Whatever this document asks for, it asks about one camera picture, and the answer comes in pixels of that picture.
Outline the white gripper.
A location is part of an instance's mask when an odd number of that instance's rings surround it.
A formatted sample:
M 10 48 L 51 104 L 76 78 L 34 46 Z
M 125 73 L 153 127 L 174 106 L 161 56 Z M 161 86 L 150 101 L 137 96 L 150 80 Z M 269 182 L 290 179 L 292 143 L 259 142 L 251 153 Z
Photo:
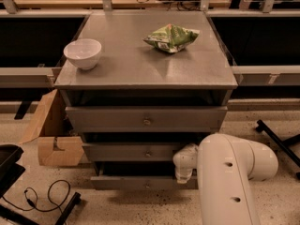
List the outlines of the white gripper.
M 192 177 L 194 167 L 175 167 L 175 177 L 177 179 L 177 183 L 184 185 L 186 184 Z

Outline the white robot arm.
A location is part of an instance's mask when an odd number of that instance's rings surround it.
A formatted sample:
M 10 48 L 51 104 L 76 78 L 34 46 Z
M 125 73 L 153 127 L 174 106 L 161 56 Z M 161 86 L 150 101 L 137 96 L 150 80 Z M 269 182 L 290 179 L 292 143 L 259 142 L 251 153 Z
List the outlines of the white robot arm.
M 186 145 L 173 163 L 179 184 L 197 173 L 202 225 L 261 225 L 249 183 L 278 171 L 277 156 L 267 145 L 217 133 Z

